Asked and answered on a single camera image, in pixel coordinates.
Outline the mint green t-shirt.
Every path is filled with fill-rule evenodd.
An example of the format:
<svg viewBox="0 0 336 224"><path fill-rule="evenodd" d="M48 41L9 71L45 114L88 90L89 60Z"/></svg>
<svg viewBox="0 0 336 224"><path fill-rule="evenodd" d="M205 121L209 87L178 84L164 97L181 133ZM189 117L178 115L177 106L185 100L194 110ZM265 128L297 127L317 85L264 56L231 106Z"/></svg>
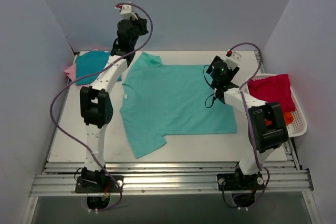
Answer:
<svg viewBox="0 0 336 224"><path fill-rule="evenodd" d="M234 109L215 102L205 106L212 89L202 65L164 65L161 57L143 52L123 83L120 113L136 158L166 144L167 135L235 134Z"/></svg>

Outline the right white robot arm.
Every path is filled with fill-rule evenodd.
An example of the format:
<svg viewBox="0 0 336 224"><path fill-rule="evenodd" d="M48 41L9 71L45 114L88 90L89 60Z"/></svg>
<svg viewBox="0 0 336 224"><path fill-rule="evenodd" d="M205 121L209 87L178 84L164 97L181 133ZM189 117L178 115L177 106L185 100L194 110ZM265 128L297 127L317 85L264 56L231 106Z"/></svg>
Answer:
<svg viewBox="0 0 336 224"><path fill-rule="evenodd" d="M248 122L251 150L238 163L239 172L233 175L235 186L244 189L251 184L252 175L263 169L268 156L289 139L289 134L279 103L258 99L233 83L240 57L239 54L226 59L215 56L206 73L212 78L207 83L213 89L212 101L234 107L245 114Z"/></svg>

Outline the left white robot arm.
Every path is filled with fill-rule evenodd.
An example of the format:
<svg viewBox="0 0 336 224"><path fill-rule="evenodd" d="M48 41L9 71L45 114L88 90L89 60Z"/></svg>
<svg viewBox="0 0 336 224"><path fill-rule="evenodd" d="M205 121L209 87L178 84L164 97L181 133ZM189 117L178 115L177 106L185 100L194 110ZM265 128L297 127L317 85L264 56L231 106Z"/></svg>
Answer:
<svg viewBox="0 0 336 224"><path fill-rule="evenodd" d="M106 128L113 116L110 92L131 64L139 37L148 33L147 20L137 13L122 17L117 24L117 38L106 64L111 68L100 73L90 86L80 89L80 113L86 125L89 147L81 178L94 192L102 191L108 180L103 171L103 149Z"/></svg>

